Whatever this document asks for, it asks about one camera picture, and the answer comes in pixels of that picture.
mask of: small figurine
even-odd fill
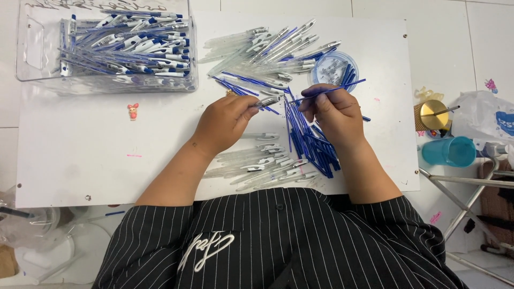
[[[496,84],[494,83],[492,78],[489,79],[489,81],[487,81],[487,79],[485,81],[485,87],[487,87],[492,93],[497,94],[498,89],[496,88]]]
[[[136,120],[137,117],[137,108],[139,107],[139,103],[134,105],[128,105],[128,114],[130,115],[130,120]]]

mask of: person's left hand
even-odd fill
[[[225,96],[208,106],[190,143],[209,157],[228,149],[241,137],[252,116],[259,112],[255,96]]]

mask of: white plastic bag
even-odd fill
[[[461,108],[453,114],[452,135],[473,139],[482,150],[485,142],[514,143],[514,104],[492,92],[461,93],[455,101]]]

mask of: forearm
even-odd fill
[[[346,188],[353,204],[371,204],[402,195],[386,174],[370,144],[336,148]]]
[[[214,156],[188,140],[136,201],[136,206],[189,206]]]

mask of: hand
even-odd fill
[[[309,97],[335,87],[320,83],[302,91],[302,95]],[[365,142],[359,103],[345,89],[304,100],[299,111],[303,112],[309,122],[316,117],[321,130],[336,149],[351,149]]]
[[[252,116],[259,110],[251,107],[257,97],[225,96],[208,106],[200,117],[191,144],[209,157],[228,149],[241,137]]]

